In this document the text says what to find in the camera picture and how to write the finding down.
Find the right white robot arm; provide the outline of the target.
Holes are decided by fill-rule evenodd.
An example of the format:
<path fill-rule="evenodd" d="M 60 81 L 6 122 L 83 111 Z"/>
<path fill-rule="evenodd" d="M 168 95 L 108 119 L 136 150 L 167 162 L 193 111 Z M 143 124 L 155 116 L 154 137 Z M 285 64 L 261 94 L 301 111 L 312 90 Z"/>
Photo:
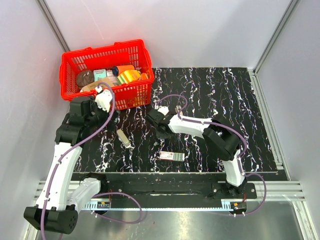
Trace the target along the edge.
<path fill-rule="evenodd" d="M 151 109 L 146 120 L 155 128 L 159 138 L 186 134 L 204 140 L 208 150 L 222 161 L 226 173 L 226 190 L 233 198 L 246 191 L 247 179 L 241 163 L 241 135 L 234 129 L 212 118 L 195 118 L 179 115 L 163 106 Z"/>

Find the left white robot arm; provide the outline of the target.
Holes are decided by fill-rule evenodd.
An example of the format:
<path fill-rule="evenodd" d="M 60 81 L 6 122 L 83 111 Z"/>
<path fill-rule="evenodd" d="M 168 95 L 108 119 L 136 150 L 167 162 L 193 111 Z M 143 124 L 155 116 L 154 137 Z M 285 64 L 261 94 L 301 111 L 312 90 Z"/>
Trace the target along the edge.
<path fill-rule="evenodd" d="M 35 229 L 69 235 L 85 204 L 94 195 L 107 195 L 107 178 L 100 173 L 88 173 L 76 190 L 68 190 L 85 142 L 104 128 L 114 130 L 118 116 L 115 97 L 109 91 L 96 97 L 75 97 L 70 102 L 69 112 L 56 131 L 53 160 L 43 190 L 35 205 L 27 206 L 23 213 Z"/>

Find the white staple box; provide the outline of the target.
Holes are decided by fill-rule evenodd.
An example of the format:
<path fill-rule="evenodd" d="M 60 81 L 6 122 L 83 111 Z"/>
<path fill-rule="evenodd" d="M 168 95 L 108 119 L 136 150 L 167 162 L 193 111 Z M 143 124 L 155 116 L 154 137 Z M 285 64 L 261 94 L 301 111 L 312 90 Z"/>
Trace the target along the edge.
<path fill-rule="evenodd" d="M 183 162 L 185 160 L 185 154 L 180 152 L 160 151 L 159 158 L 166 161 Z"/>

